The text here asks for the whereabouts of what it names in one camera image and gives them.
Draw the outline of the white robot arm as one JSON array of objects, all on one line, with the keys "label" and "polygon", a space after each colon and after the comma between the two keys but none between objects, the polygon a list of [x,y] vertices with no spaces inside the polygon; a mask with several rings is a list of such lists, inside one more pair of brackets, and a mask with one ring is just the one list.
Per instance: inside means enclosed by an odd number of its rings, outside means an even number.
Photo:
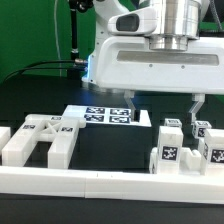
[{"label": "white robot arm", "polygon": [[201,37],[214,0],[93,0],[95,49],[83,84],[99,90],[190,93],[191,119],[207,94],[224,95],[224,37]]}]

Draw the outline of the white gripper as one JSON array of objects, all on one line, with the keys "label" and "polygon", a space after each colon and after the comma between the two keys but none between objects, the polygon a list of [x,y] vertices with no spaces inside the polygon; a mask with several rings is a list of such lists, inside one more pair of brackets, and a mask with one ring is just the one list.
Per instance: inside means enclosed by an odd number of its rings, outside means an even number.
[{"label": "white gripper", "polygon": [[189,110],[194,123],[204,94],[224,94],[224,38],[202,37],[178,52],[151,50],[144,37],[110,37],[92,60],[92,75],[101,88],[126,90],[124,99],[136,122],[140,111],[132,102],[133,91],[194,93]]}]

